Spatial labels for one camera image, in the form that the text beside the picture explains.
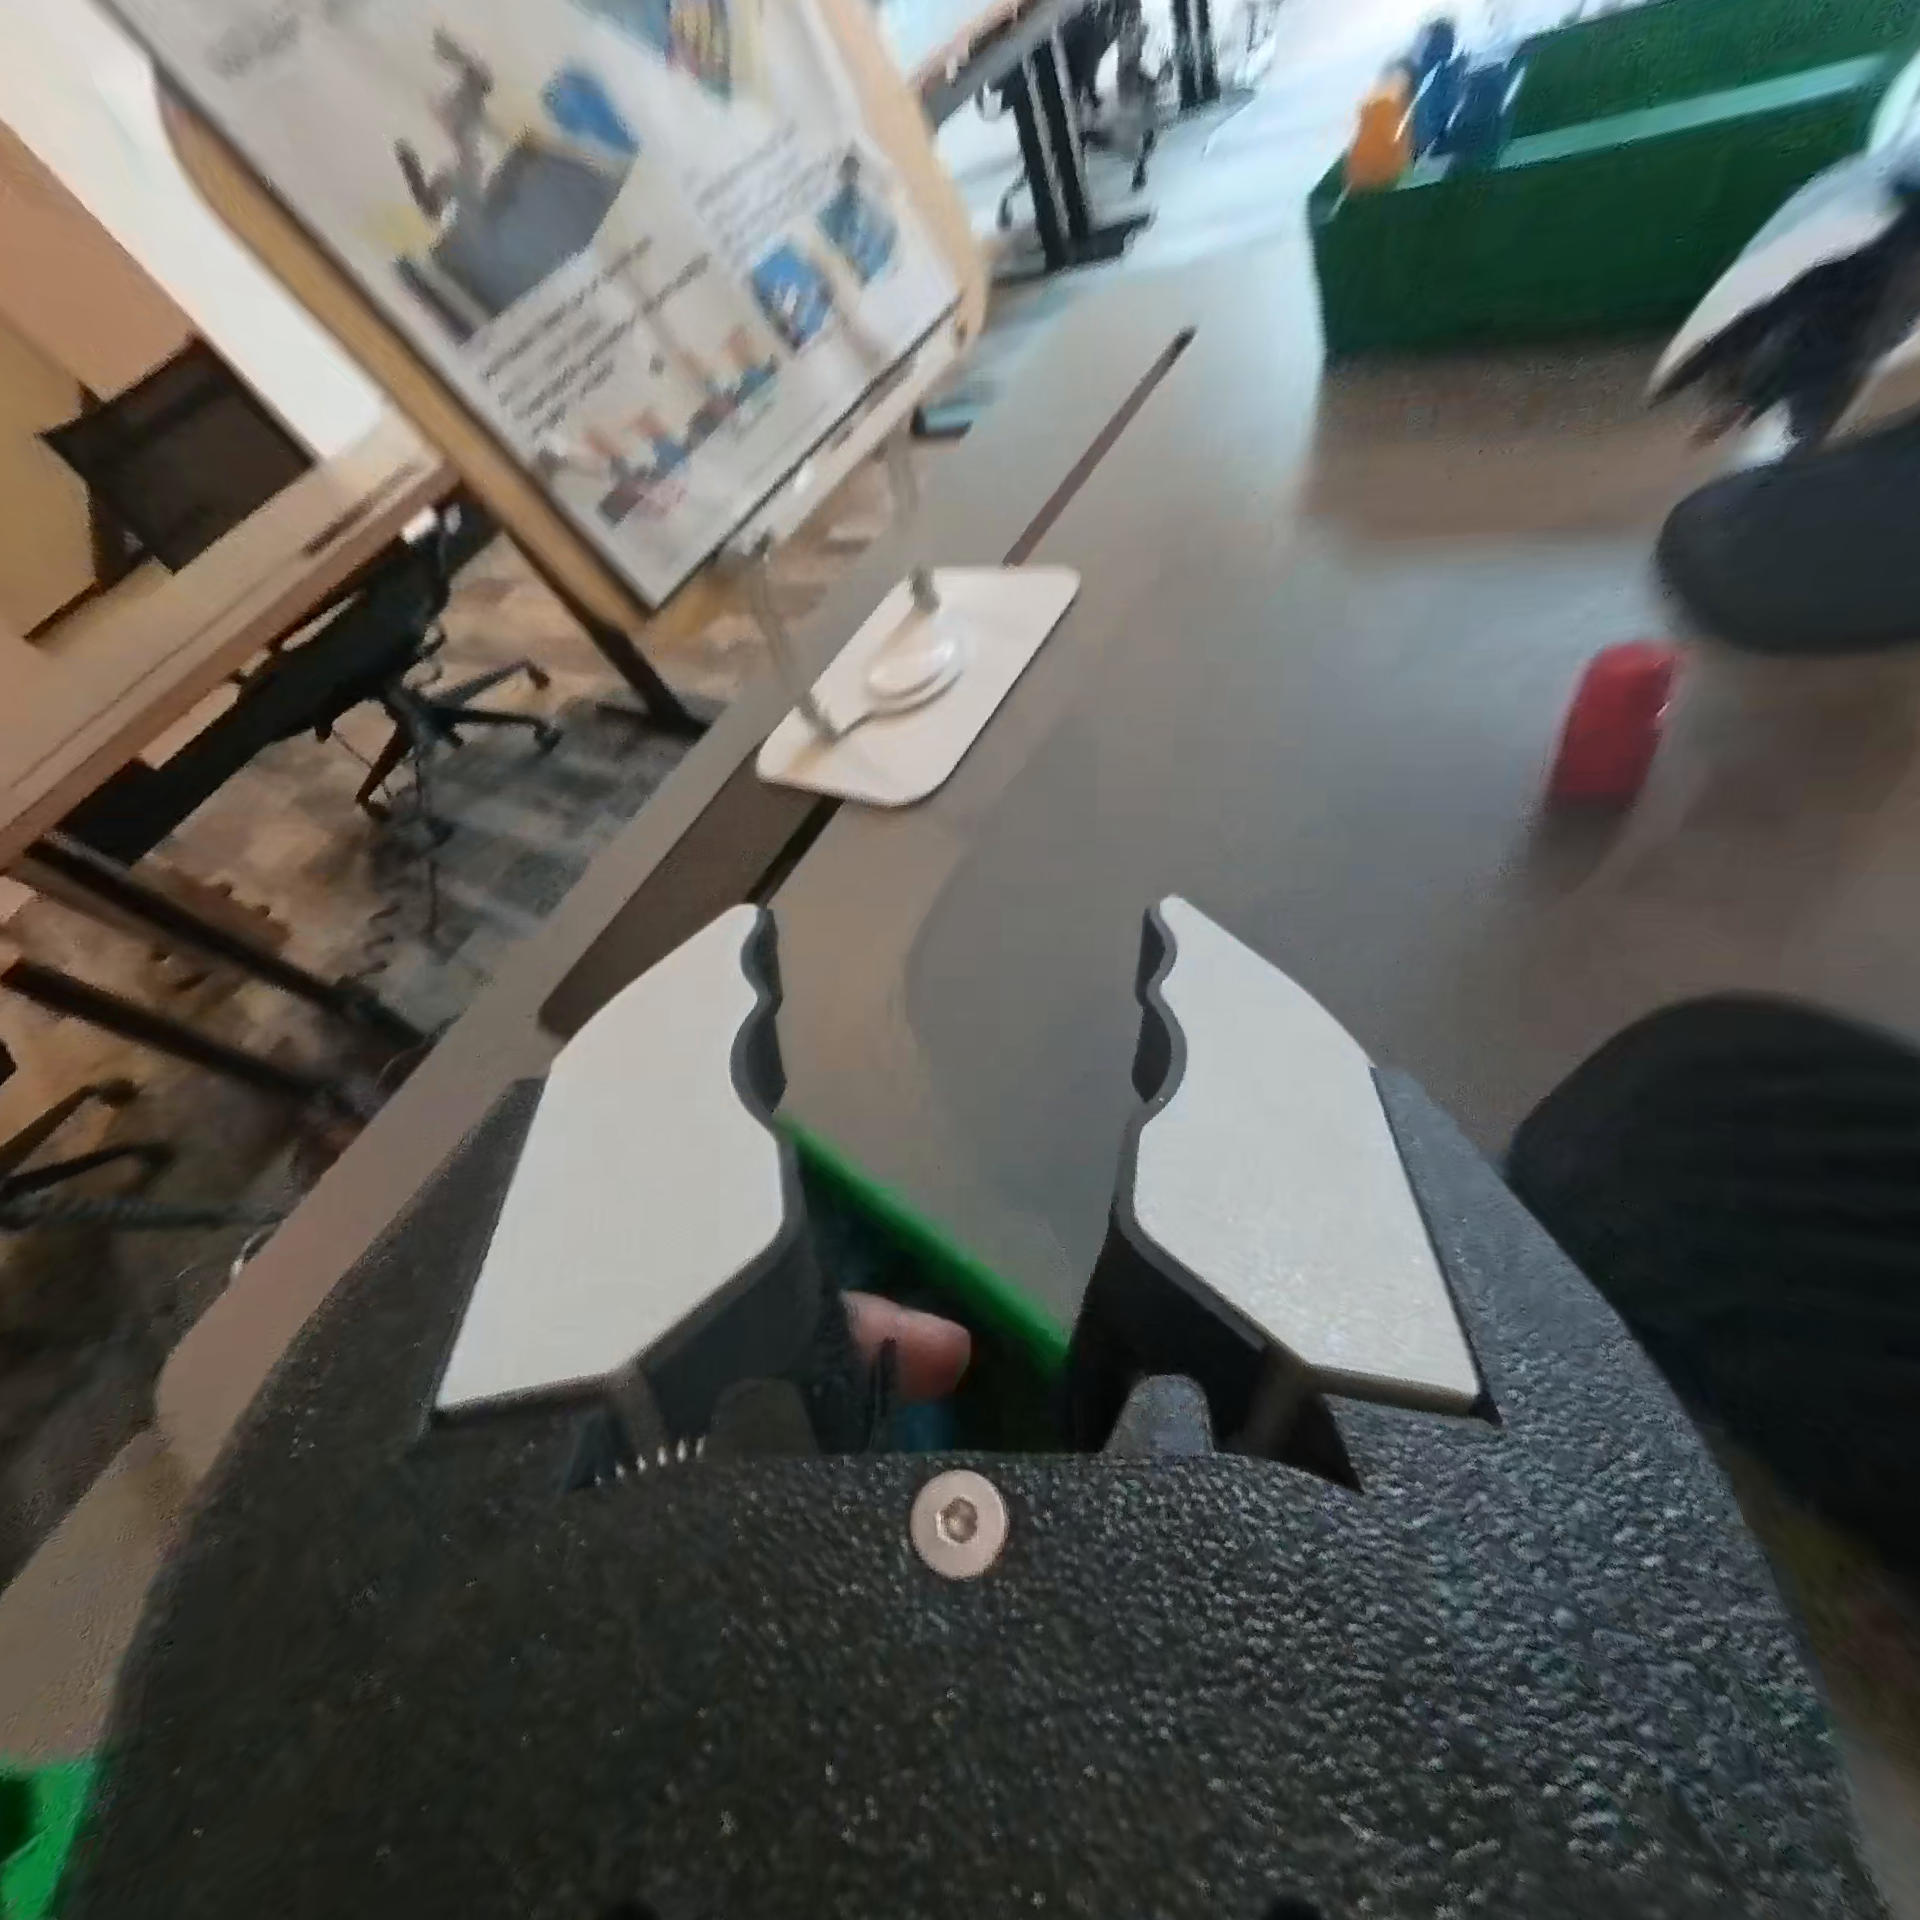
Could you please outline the poster board on easel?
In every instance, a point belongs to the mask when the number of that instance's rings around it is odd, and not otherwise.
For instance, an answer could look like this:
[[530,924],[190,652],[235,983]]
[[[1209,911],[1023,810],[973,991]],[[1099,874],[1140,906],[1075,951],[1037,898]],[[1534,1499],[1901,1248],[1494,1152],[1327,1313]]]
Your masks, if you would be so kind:
[[648,610],[978,320],[867,3],[109,13]]

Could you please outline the person's right forearm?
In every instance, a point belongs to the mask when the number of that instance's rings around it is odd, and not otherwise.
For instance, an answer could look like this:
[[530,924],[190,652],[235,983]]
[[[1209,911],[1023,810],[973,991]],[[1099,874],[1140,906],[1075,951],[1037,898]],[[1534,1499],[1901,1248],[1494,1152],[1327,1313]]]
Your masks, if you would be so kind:
[[1917,1573],[1917,1038],[1676,1002],[1572,1067],[1502,1175],[1699,1417]]

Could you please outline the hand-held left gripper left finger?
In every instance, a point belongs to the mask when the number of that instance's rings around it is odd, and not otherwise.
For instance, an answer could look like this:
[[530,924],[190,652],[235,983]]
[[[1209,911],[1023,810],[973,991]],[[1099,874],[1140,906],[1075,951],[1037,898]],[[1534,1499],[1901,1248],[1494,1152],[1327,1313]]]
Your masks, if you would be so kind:
[[546,1070],[453,1331],[439,1428],[584,1411],[619,1447],[812,1447],[824,1315],[777,1114],[778,936],[734,906]]

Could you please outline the orange mega block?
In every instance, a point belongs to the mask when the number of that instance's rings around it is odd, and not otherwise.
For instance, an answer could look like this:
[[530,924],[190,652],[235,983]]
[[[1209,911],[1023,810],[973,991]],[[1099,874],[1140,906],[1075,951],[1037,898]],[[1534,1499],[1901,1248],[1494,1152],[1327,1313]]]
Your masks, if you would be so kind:
[[1342,155],[1342,189],[1349,196],[1394,188],[1414,157],[1414,84],[1405,65],[1392,65],[1356,106],[1356,126]]

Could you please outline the light wooden desk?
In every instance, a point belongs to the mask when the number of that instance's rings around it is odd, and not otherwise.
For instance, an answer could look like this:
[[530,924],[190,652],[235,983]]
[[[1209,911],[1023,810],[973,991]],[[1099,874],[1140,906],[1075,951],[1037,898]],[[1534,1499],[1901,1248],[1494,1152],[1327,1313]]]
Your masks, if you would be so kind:
[[[77,193],[4,127],[4,320],[87,389],[117,395],[157,372],[195,324]],[[513,531],[543,584],[632,687],[653,725],[699,736],[686,704],[641,652],[646,614],[619,603],[592,563],[527,531],[508,496],[394,408],[346,450],[155,587],[110,587],[80,640],[4,628],[4,874],[114,773],[201,708],[229,673],[320,614],[427,510],[470,492]]]

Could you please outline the desk with black legs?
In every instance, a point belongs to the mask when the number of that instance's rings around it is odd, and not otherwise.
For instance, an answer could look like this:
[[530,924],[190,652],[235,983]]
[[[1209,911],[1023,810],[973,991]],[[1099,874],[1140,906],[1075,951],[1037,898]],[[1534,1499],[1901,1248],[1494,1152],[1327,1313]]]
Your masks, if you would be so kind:
[[874,11],[933,127],[993,94],[1013,98],[1030,219],[1000,231],[995,290],[1107,268],[1152,226],[1155,213],[1140,202],[1105,216],[1093,199],[1070,36],[1110,13],[1110,3],[878,2]]

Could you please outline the black swivel chair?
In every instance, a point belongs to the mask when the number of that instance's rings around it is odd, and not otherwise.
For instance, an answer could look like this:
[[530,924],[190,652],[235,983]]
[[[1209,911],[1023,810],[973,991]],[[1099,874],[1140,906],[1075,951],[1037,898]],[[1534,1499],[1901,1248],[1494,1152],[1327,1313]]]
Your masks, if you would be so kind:
[[1097,157],[1124,166],[1140,198],[1163,133],[1225,103],[1229,67],[1223,2],[1093,2],[1065,31],[1068,106],[1077,136]]

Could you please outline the green plastic bin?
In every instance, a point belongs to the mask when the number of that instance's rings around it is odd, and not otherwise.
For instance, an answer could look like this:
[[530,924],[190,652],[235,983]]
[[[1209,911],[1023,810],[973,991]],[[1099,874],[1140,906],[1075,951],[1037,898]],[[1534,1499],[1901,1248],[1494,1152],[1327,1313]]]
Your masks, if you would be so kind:
[[1307,202],[1327,358],[1630,339],[1676,327],[1766,221],[1862,154],[1917,59],[1914,2],[1641,3],[1539,31],[1493,166],[1342,157]]

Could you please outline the white monitor stand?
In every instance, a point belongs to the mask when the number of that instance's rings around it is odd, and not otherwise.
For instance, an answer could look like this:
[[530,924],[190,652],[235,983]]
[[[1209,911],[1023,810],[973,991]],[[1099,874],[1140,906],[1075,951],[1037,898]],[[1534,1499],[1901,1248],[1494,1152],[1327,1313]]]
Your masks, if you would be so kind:
[[900,810],[937,794],[1080,595],[1073,565],[914,563],[827,665],[805,664],[774,595],[771,556],[868,455],[883,451],[900,515],[918,506],[907,441],[819,444],[734,535],[728,560],[787,696],[755,775],[816,800]]

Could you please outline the person's left hand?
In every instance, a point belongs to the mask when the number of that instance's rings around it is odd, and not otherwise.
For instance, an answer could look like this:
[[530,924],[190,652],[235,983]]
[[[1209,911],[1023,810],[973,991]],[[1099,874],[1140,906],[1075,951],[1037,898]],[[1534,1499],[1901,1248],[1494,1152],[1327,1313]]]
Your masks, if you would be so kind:
[[845,1311],[858,1352],[887,1371],[899,1404],[947,1401],[967,1380],[974,1335],[963,1321],[858,1289],[845,1294]]

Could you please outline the red mega block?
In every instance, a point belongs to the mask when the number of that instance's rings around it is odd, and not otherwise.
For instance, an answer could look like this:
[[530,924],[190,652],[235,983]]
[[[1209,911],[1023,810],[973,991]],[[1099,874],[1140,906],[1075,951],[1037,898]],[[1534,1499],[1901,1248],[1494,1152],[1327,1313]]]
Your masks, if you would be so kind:
[[1646,638],[1593,656],[1550,758],[1550,810],[1621,812],[1641,797],[1666,736],[1680,665],[1676,645]]

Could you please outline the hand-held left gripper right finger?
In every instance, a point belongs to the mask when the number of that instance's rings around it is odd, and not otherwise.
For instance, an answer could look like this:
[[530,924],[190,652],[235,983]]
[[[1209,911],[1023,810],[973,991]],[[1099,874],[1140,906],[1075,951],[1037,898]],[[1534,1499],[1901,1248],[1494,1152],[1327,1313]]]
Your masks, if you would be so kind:
[[1341,1447],[1332,1399],[1473,1417],[1483,1369],[1369,1049],[1168,895],[1068,1343],[1073,1447]]

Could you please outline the black office chair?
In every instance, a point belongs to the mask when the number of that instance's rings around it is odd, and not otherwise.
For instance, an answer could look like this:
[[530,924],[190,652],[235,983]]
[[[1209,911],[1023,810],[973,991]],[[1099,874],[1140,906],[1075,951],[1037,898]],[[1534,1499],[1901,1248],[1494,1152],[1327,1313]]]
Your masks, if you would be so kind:
[[375,822],[394,822],[398,806],[387,789],[411,767],[412,813],[435,844],[450,833],[429,795],[430,762],[441,749],[461,748],[473,730],[519,730],[550,754],[564,736],[544,714],[487,702],[517,679],[548,689],[550,673],[535,659],[514,658],[465,681],[439,679],[458,571],[497,531],[497,522],[467,498],[433,510],[427,530],[405,535],[310,638],[279,652],[258,686],[265,737],[274,745],[301,733],[327,742],[352,711],[384,711],[391,733],[367,764],[355,804]]

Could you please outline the green plastic object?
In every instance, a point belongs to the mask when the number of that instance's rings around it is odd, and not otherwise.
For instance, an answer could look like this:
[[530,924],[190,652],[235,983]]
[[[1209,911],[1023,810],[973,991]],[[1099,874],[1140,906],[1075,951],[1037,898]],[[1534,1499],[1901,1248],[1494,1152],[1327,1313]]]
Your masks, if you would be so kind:
[[827,1273],[960,1326],[971,1360],[943,1394],[894,1380],[876,1442],[892,1452],[1045,1453],[1062,1447],[1070,1333],[1053,1308],[794,1118],[809,1223]]

